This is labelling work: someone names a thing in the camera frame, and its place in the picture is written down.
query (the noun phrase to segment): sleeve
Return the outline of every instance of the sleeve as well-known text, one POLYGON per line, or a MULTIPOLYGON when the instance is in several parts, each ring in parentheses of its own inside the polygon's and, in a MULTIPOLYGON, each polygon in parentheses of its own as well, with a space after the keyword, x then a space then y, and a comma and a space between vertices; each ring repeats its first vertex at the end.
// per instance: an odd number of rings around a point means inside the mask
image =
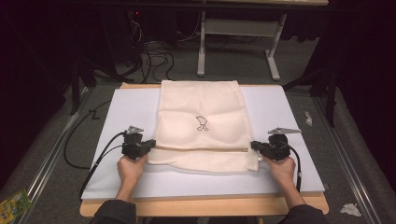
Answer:
POLYGON ((93 217, 94 224, 135 224, 136 206, 121 200, 109 200, 99 207, 93 217))
POLYGON ((329 224, 323 212, 307 204, 292 207, 286 217, 279 224, 329 224))

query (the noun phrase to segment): white surface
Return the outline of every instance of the white surface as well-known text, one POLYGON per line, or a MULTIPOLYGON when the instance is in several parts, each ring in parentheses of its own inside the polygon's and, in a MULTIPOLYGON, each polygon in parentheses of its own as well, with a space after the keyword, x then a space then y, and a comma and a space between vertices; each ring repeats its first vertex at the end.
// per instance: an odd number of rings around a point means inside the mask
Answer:
MULTIPOLYGON (((299 129, 289 102, 280 86, 241 87, 247 105, 253 139, 268 142, 267 133, 277 127, 299 129)), ((143 140, 154 138, 160 89, 115 90, 105 126, 99 139, 93 161, 108 141, 130 125, 144 129, 143 140)), ((288 134, 289 144, 302 161, 303 181, 301 192, 322 192, 323 185, 300 133, 288 134)), ((116 139, 110 148, 121 145, 116 139)), ((82 199, 112 199, 120 187, 117 161, 120 148, 101 161, 85 189, 82 199)), ((279 188, 269 173, 267 164, 260 162, 258 172, 212 174, 180 170, 167 165, 146 165, 135 198, 229 196, 278 193, 279 188)))

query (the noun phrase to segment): metal clip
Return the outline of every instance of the metal clip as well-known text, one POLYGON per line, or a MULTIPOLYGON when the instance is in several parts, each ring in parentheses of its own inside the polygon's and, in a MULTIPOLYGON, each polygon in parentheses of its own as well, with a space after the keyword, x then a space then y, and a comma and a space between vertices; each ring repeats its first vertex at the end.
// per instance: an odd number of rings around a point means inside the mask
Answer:
POLYGON ((126 132, 127 134, 131 134, 131 133, 141 133, 141 132, 143 132, 144 130, 143 129, 139 129, 139 128, 136 128, 136 127, 134 127, 134 126, 129 126, 129 128, 128 128, 128 131, 126 132))
POLYGON ((269 131, 268 133, 272 133, 272 134, 286 134, 286 133, 300 133, 301 130, 295 130, 295 129, 285 129, 285 128, 275 128, 271 131, 269 131))

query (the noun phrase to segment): cloth bag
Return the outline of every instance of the cloth bag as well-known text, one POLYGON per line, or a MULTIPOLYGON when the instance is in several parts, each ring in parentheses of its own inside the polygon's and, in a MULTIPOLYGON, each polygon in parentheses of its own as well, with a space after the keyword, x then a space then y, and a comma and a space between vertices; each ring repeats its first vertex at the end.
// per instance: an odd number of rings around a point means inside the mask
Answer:
POLYGON ((150 164, 207 172, 258 170, 236 81, 163 81, 155 139, 150 164))

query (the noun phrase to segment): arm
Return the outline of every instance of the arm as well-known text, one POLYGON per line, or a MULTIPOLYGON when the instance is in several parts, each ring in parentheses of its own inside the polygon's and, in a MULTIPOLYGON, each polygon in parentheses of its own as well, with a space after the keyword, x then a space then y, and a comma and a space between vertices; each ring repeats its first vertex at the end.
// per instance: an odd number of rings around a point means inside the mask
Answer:
POLYGON ((262 158, 271 167, 272 175, 282 189, 288 208, 291 209, 296 205, 305 204, 303 197, 293 182, 294 168, 296 166, 294 160, 290 157, 282 161, 271 161, 266 157, 262 158))
POLYGON ((138 161, 130 160, 127 156, 120 158, 117 163, 121 180, 119 192, 115 200, 109 200, 102 204, 95 213, 93 223, 135 224, 136 207, 134 203, 130 203, 130 200, 147 159, 148 155, 138 161))
POLYGON ((274 177, 279 187, 282 189, 282 192, 285 196, 286 204, 289 208, 288 214, 286 215, 285 219, 283 219, 280 223, 329 223, 321 210, 318 210, 305 203, 304 198, 294 186, 293 176, 296 164, 292 158, 287 157, 282 161, 272 161, 266 157, 262 158, 270 166, 272 176, 274 177))

